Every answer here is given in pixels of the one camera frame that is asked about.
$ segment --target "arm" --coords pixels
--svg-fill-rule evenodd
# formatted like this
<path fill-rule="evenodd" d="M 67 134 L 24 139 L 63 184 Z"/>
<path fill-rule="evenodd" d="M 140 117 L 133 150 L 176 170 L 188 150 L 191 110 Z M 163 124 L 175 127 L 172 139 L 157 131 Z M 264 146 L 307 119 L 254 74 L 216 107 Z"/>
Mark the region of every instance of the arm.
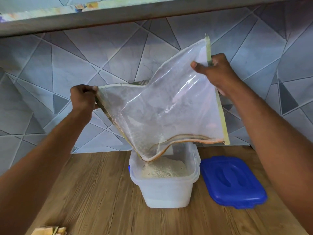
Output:
<path fill-rule="evenodd" d="M 23 235 L 44 204 L 95 108 L 97 87 L 71 89 L 73 110 L 24 158 L 0 177 L 1 234 Z"/>
<path fill-rule="evenodd" d="M 313 144 L 240 80 L 224 54 L 212 60 L 213 67 L 191 67 L 232 100 L 280 198 L 313 234 Z"/>

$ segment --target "wood grain surface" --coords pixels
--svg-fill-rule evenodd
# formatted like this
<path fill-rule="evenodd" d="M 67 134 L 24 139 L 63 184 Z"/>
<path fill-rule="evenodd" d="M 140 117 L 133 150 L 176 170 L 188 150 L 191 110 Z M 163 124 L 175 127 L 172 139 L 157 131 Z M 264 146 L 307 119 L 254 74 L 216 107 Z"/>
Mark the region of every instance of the wood grain surface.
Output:
<path fill-rule="evenodd" d="M 40 225 L 67 227 L 68 235 L 307 234 L 272 188 L 251 147 L 198 150 L 201 159 L 218 155 L 243 159 L 265 187 L 268 201 L 246 210 L 220 206 L 200 175 L 186 208 L 151 209 L 129 176 L 129 151 L 74 154 L 26 234 Z"/>

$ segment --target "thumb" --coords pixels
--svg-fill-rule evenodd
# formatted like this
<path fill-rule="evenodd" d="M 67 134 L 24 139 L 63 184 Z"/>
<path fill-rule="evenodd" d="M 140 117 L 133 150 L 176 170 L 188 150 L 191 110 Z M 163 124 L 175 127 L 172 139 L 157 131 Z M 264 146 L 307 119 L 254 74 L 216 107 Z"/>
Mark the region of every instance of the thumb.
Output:
<path fill-rule="evenodd" d="M 200 74 L 206 74 L 206 67 L 203 66 L 202 64 L 200 63 L 197 63 L 196 61 L 192 61 L 190 66 L 192 67 L 193 70 L 195 70 L 197 73 L 200 73 Z"/>

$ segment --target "flour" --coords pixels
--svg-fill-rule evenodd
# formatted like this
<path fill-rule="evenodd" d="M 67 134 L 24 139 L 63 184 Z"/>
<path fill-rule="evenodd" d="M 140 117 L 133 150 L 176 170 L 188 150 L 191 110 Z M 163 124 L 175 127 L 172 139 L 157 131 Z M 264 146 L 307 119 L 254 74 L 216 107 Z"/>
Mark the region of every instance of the flour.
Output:
<path fill-rule="evenodd" d="M 166 157 L 145 163 L 142 168 L 142 177 L 144 178 L 180 176 L 188 176 L 186 165 L 182 161 L 175 161 Z"/>

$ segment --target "hand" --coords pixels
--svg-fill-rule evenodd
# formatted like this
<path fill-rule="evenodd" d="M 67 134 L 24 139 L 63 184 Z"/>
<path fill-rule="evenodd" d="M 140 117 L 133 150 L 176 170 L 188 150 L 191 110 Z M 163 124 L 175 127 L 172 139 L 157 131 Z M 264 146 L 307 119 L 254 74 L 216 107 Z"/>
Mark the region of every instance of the hand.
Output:
<path fill-rule="evenodd" d="M 243 81 L 241 81 L 234 72 L 225 54 L 213 55 L 212 62 L 213 66 L 210 67 L 205 67 L 195 61 L 192 61 L 190 66 L 197 73 L 206 75 L 209 81 L 217 87 L 222 95 L 230 98 L 232 88 L 236 87 L 238 84 L 242 84 Z"/>
<path fill-rule="evenodd" d="M 88 122 L 91 120 L 92 111 L 99 108 L 95 101 L 97 86 L 77 85 L 71 88 L 71 101 L 73 112 L 86 116 Z"/>

